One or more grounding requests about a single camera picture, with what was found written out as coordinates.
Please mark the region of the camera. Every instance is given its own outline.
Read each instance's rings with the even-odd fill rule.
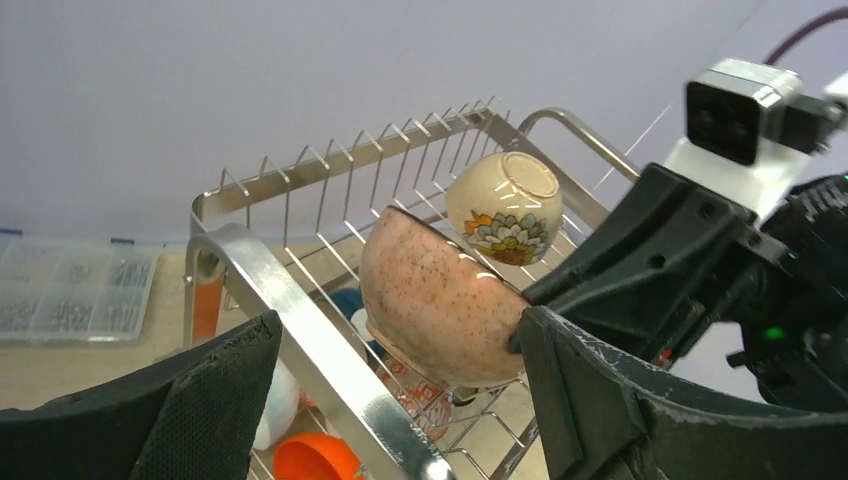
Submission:
[[[686,136],[745,167],[778,141],[787,106],[801,93],[794,72],[724,59],[686,85]]]

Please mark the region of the metal handle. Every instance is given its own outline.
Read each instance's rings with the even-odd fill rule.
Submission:
[[[608,141],[604,140],[603,137],[583,123],[577,115],[574,115],[568,110],[556,107],[537,110],[521,122],[521,125],[518,126],[518,131],[524,135],[529,134],[530,130],[532,130],[536,125],[536,122],[543,118],[552,118],[563,124],[565,128],[571,131],[571,133],[573,133],[583,143],[588,145],[592,151],[600,155],[601,158],[606,160],[607,163],[612,166],[612,168],[621,172],[621,174],[631,182],[639,180],[638,170],[632,163],[630,163],[629,160],[627,160],[627,157],[625,157],[623,153],[619,152],[618,149],[610,145]]]
[[[277,312],[283,324],[283,363],[371,474],[456,479],[439,449],[268,247],[237,224],[194,235],[189,241],[187,332],[194,331],[200,315],[212,314],[207,307],[220,301],[224,286],[248,317]]]

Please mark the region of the green light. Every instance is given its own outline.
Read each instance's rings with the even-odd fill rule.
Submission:
[[[786,337],[786,332],[780,327],[771,327],[763,332],[763,336],[765,336],[767,340],[781,340]]]

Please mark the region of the metal dish rack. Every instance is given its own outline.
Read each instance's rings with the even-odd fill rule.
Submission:
[[[496,151],[523,151],[547,164],[562,188],[566,224],[584,234],[588,234],[586,226],[596,228],[607,210],[527,139],[540,119],[554,119],[565,126],[611,166],[609,172],[618,171],[631,181],[638,178],[637,170],[622,154],[569,112],[539,110],[518,128],[508,118],[508,108],[493,97],[442,115],[431,113],[423,122],[410,119],[402,127],[390,124],[376,138],[362,131],[349,149],[335,140],[323,155],[306,147],[287,168],[266,157],[259,174],[248,179],[238,180],[225,169],[219,187],[192,203],[185,277],[186,346],[214,336],[222,311],[240,308],[253,317],[276,310],[285,330],[280,358],[372,478],[457,478],[451,464],[461,461],[470,464],[480,478],[509,478],[538,436],[538,428],[532,419],[516,433],[493,405],[513,388],[521,390],[519,394],[528,398],[529,405],[527,385],[518,379],[480,393],[475,400],[479,406],[471,414],[460,415],[465,409],[455,411],[450,422],[452,435],[440,449],[356,352],[358,342],[366,345],[358,332],[345,322],[339,325],[331,320],[333,310],[338,315],[341,312],[329,297],[337,288],[358,283],[357,252],[385,205],[405,208],[447,231],[445,190],[470,162]],[[380,198],[388,191],[391,195]],[[304,201],[316,198],[320,200]],[[273,205],[265,207],[261,221],[274,223],[281,232],[257,228],[263,217],[259,209],[265,204]],[[301,227],[305,221],[314,222],[310,241],[317,245],[306,251],[299,245],[310,241],[290,238],[292,226]],[[215,222],[225,225],[217,228]],[[277,243],[281,237],[282,247],[272,251],[260,240],[260,233]],[[573,240],[561,232],[559,241],[564,247],[552,249],[532,267],[504,268],[478,258],[523,288],[562,261],[569,248],[574,248]],[[319,303],[329,306],[330,314],[326,308],[322,311]],[[427,411],[427,405],[421,407]],[[493,469],[481,465],[473,452],[463,447],[463,440],[481,422],[496,423],[511,441]],[[254,462],[250,478],[273,478],[266,463]]]

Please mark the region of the orange cup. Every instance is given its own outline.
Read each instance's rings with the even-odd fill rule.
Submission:
[[[347,444],[325,433],[301,433],[274,453],[277,480],[351,480],[362,463]]]

